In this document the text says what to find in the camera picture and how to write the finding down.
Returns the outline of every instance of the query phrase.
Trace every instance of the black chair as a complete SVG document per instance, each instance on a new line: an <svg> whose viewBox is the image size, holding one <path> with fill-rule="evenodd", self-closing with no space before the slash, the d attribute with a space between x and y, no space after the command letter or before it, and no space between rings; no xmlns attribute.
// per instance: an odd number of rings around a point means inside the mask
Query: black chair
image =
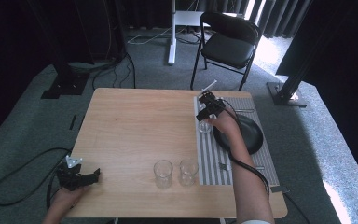
<svg viewBox="0 0 358 224"><path fill-rule="evenodd" d="M205 40L204 23L208 24L214 34ZM226 68L243 75L240 88L246 82L249 70L255 57L255 51L261 38L259 28L243 18L231 17L220 12L204 12L200 17L201 40L194 64L190 89L193 90L200 53L207 63Z"/></svg>

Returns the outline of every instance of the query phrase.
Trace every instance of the empty glass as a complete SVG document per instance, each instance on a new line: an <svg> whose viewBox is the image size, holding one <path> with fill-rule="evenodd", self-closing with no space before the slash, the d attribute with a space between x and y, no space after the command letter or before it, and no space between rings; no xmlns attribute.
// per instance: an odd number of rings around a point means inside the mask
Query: empty glass
<svg viewBox="0 0 358 224"><path fill-rule="evenodd" d="M199 164L194 159L184 159L180 162L179 182L182 186L191 186L196 180Z"/></svg>
<svg viewBox="0 0 358 224"><path fill-rule="evenodd" d="M154 165L156 185L159 189L167 189L172 184L172 164L169 161L158 161Z"/></svg>

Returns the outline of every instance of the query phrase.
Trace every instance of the black mount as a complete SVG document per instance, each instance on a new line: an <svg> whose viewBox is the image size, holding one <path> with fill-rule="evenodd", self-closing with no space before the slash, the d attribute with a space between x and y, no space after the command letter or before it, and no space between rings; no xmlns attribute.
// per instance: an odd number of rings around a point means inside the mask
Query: black mount
<svg viewBox="0 0 358 224"><path fill-rule="evenodd" d="M210 91L204 91L199 98L200 103L205 104L205 108L203 108L199 114L196 116L198 121L203 119L208 119L210 115L215 114L219 116L219 114L225 109L226 105L222 99L217 99Z"/></svg>
<svg viewBox="0 0 358 224"><path fill-rule="evenodd" d="M81 164L69 168L68 163L61 163L56 172L60 186L73 191L79 187L98 182L101 173L100 169L96 170L94 174L90 175L81 175L80 169Z"/></svg>

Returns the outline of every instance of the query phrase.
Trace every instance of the human hand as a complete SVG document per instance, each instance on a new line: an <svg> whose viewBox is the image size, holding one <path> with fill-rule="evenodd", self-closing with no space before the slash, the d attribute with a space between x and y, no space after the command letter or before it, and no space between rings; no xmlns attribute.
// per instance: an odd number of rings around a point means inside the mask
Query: human hand
<svg viewBox="0 0 358 224"><path fill-rule="evenodd" d="M233 116L235 116L234 111L231 108L226 108L226 110ZM217 119L206 119L205 122L215 126L220 132L225 133L226 135L232 133L240 133L240 128L238 127L237 121L231 117L226 110L223 110Z"/></svg>
<svg viewBox="0 0 358 224"><path fill-rule="evenodd" d="M80 201L80 198L84 195L84 193L86 193L89 189L90 186L80 187L74 191L62 188L55 194L51 206L58 206L62 210L67 211L75 206Z"/></svg>
<svg viewBox="0 0 358 224"><path fill-rule="evenodd" d="M89 189L90 186L80 187L74 191L70 191L66 188L58 190L48 209L43 224L60 223L65 214L80 201L80 198Z"/></svg>

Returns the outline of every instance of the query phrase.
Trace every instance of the forearm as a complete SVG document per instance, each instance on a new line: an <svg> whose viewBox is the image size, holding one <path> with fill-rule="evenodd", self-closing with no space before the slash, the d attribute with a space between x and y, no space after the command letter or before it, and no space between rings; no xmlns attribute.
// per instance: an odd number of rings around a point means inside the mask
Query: forearm
<svg viewBox="0 0 358 224"><path fill-rule="evenodd" d="M255 167L241 133L239 131L229 133L228 140L232 156L238 161ZM252 219L274 223L269 197L260 178L235 162L232 162L232 167L237 223Z"/></svg>
<svg viewBox="0 0 358 224"><path fill-rule="evenodd" d="M65 217L66 212L59 207L51 206L42 224L58 224Z"/></svg>

